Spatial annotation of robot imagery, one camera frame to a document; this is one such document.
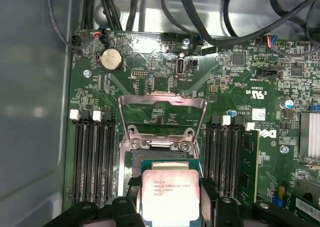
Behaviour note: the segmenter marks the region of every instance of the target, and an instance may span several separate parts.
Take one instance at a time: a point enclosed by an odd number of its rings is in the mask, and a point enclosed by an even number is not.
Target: ram slot
[[[205,146],[205,176],[213,179],[216,183],[219,171],[220,143],[221,143],[221,125],[207,124],[206,127],[206,146]]]
[[[101,182],[102,182],[102,164],[103,164],[103,146],[104,146],[104,126],[97,126],[97,138],[95,146],[95,173],[94,173],[94,193],[95,203],[100,203]]]
[[[114,168],[114,139],[115,133],[112,125],[109,125],[105,132],[105,152],[106,152],[106,180],[105,180],[105,196],[109,199],[112,197],[113,187],[113,168]]]
[[[217,158],[219,158],[218,170],[217,170],[217,187],[218,192],[221,196],[226,196],[226,167],[227,167],[227,150],[229,144],[229,127],[223,126],[220,131],[220,143],[219,144],[219,153],[217,153]]]
[[[226,130],[226,141],[225,141],[225,176],[224,176],[224,195],[231,195],[231,186],[232,186],[232,178],[233,178],[233,140],[235,138],[233,134],[232,126],[228,126]]]
[[[80,124],[79,122],[77,122],[75,127],[72,205],[75,205],[80,201],[83,131],[84,131],[83,124]]]
[[[91,154],[94,139],[93,124],[85,125],[84,139],[83,139],[83,157],[82,157],[82,201],[90,201],[90,186],[91,186]]]
[[[92,148],[90,149],[90,165],[88,169],[88,173],[90,173],[90,189],[89,189],[89,201],[94,202],[96,200],[95,197],[95,181],[96,181],[96,151],[99,141],[99,132],[98,126],[95,124],[93,126],[93,139],[92,139]]]
[[[240,169],[240,147],[243,145],[245,128],[241,125],[233,127],[233,148],[232,148],[232,180],[231,180],[231,197],[238,197],[238,181]]]

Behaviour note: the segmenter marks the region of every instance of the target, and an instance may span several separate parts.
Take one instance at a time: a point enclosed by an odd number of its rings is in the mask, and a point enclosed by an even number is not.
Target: integrated circuit chip
[[[209,101],[212,101],[212,102],[218,102],[218,95],[216,94],[211,94],[209,95]]]
[[[291,76],[292,77],[302,77],[304,73],[304,67],[302,65],[298,65],[293,63],[291,65]]]
[[[244,66],[245,65],[245,54],[244,53],[234,53],[232,55],[232,65],[233,66]]]
[[[217,93],[218,90],[219,90],[218,85],[216,85],[216,84],[211,84],[211,85],[210,85],[210,92]]]

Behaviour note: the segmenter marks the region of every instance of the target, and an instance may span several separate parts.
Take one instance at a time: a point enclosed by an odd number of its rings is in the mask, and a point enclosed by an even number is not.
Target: metal socket lever
[[[180,136],[180,135],[171,135],[171,136],[159,137],[153,134],[146,135],[146,134],[139,134],[139,133],[128,131],[128,126],[127,126],[123,107],[130,104],[153,105],[156,102],[169,102],[172,106],[196,107],[196,108],[202,109],[202,114],[200,116],[200,119],[197,122],[195,134],[191,137],[191,139],[190,139],[190,136],[186,136],[185,139],[174,141],[175,143],[181,142],[181,141],[191,141],[193,144],[195,144],[201,128],[201,124],[206,114],[207,101],[202,98],[184,98],[179,94],[175,94],[175,93],[151,93],[151,94],[147,93],[143,96],[139,96],[139,95],[120,96],[118,99],[118,103],[119,103],[120,115],[121,115],[122,124],[124,126],[124,134],[126,139],[128,141],[130,139],[139,139],[141,141],[172,142],[173,141],[172,138],[175,138],[175,136]]]

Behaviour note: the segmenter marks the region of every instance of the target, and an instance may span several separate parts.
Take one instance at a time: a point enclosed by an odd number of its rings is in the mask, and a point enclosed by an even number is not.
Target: wire
[[[49,11],[49,17],[50,17],[50,21],[51,24],[53,26],[54,31],[56,32],[56,34],[58,35],[59,39],[66,45],[68,46],[70,49],[72,50],[76,50],[76,51],[81,51],[83,49],[85,49],[86,47],[88,47],[88,45],[90,45],[90,43],[92,42],[92,39],[88,41],[88,43],[83,44],[82,46],[76,46],[73,45],[72,43],[68,42],[66,40],[66,38],[64,37],[64,35],[61,33],[61,30],[57,24],[56,18],[55,18],[55,14],[54,14],[54,9],[53,9],[53,5],[52,5],[52,0],[46,0],[47,3],[47,7],[48,7],[48,11]]]
[[[86,5],[86,28],[92,30],[94,22],[94,0],[88,0]]]
[[[100,1],[103,7],[103,13],[105,14],[106,20],[108,21],[109,28],[110,30],[114,31],[116,28],[115,28],[114,20],[112,18],[111,11],[107,5],[107,1],[106,0],[100,0]]]
[[[308,11],[308,14],[306,16],[305,33],[306,33],[306,36],[311,44],[313,44],[315,46],[320,46],[320,42],[313,40],[310,36],[310,21],[311,21],[311,17],[314,12],[314,9],[315,9],[316,2],[317,1],[315,1],[311,4],[310,9]],[[315,49],[308,51],[308,52],[305,52],[305,53],[287,53],[285,51],[282,51],[280,49],[275,48],[274,46],[271,46],[271,49],[280,55],[288,56],[288,57],[305,57],[305,56],[309,56],[309,55],[316,54],[316,53],[320,52],[320,47],[315,48]]]
[[[315,1],[315,2],[313,2],[311,4],[310,9],[308,11],[308,14],[306,15],[306,37],[315,46],[320,46],[320,42],[312,39],[311,36],[310,36],[310,22],[311,22],[311,17],[312,17],[312,14],[314,12],[316,3],[317,3],[317,1]]]
[[[278,2],[278,0],[270,0],[270,5],[272,7],[272,9],[274,10],[274,12],[280,16],[283,17],[285,15],[287,15],[289,12]],[[299,18],[298,16],[292,16],[290,19],[288,19],[288,21],[293,22],[295,24],[297,24],[298,26],[300,26],[303,31],[306,33],[306,22]]]
[[[233,46],[233,45],[237,45],[240,44],[242,42],[248,41],[248,40],[252,40],[255,39],[257,37],[263,36],[267,33],[269,33],[270,31],[274,30],[275,28],[279,27],[280,25],[282,25],[284,22],[286,22],[288,19],[290,19],[292,16],[296,15],[298,12],[300,12],[301,10],[303,10],[305,7],[307,7],[308,5],[310,5],[312,2],[314,2],[316,0],[305,0],[302,3],[300,3],[298,6],[296,6],[293,10],[291,10],[288,14],[286,14],[285,16],[283,16],[282,18],[278,19],[277,21],[275,21],[274,23],[256,31],[253,32],[251,34],[242,36],[242,37],[237,37],[237,38],[229,38],[229,39],[214,39],[211,38],[211,36],[209,35],[209,33],[207,32],[205,26],[203,25],[203,23],[201,22],[201,19],[196,11],[196,8],[192,2],[192,0],[181,0],[183,7],[185,9],[185,11],[187,12],[190,20],[192,21],[192,23],[194,24],[194,26],[196,27],[196,29],[199,31],[199,33],[201,35],[203,35],[204,39],[213,46]]]
[[[137,13],[138,0],[131,0],[130,13],[126,22],[125,31],[132,31],[134,29],[134,23]]]
[[[222,15],[223,15],[223,21],[226,29],[228,30],[229,34],[232,37],[238,37],[236,32],[234,31],[234,28],[231,25],[230,18],[229,18],[229,4],[230,0],[222,0],[223,6],[222,6]]]
[[[170,13],[170,11],[167,8],[166,2],[165,0],[161,0],[161,8],[162,11],[164,13],[164,15],[166,16],[166,18],[176,27],[178,27],[180,30],[182,30],[183,32],[191,35],[191,36],[197,36],[198,33],[193,32],[189,29],[187,29],[186,27],[184,27],[183,25],[181,25],[180,23],[178,23],[178,21],[176,21],[176,19],[172,16],[172,14]]]
[[[108,6],[108,8],[110,9],[113,21],[114,21],[114,26],[116,28],[116,30],[118,31],[122,31],[122,26],[120,23],[120,19],[115,7],[115,3],[113,0],[106,0],[106,5]]]

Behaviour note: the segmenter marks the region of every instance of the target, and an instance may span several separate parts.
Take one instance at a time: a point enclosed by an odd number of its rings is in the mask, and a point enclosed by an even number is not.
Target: capacitor
[[[233,110],[233,109],[228,109],[226,114],[230,117],[236,117],[238,114],[237,114],[237,111]]]
[[[124,58],[119,50],[115,48],[107,48],[99,55],[99,60],[106,71],[115,73],[124,65]]]
[[[294,102],[291,99],[284,99],[280,102],[281,109],[292,109],[294,107]]]

